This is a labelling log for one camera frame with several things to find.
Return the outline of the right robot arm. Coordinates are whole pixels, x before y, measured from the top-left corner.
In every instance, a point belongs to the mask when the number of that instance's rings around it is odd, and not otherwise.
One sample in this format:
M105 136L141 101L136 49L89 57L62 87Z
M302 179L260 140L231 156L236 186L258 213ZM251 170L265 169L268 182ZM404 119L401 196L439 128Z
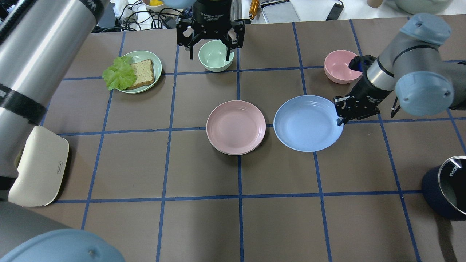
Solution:
M378 105L392 92L397 97L392 115L400 109L415 116L465 110L465 62L444 62L438 51L450 35L442 18L418 13L381 55L353 57L348 67L362 76L347 95L333 98L337 125L378 114Z

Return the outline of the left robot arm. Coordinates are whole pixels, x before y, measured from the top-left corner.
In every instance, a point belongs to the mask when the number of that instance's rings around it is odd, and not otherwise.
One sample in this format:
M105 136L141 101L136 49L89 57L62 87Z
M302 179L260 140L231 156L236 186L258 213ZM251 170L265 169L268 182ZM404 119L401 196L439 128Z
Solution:
M1 189L108 0L20 0L1 26ZM1 200L2 262L125 262L93 232Z

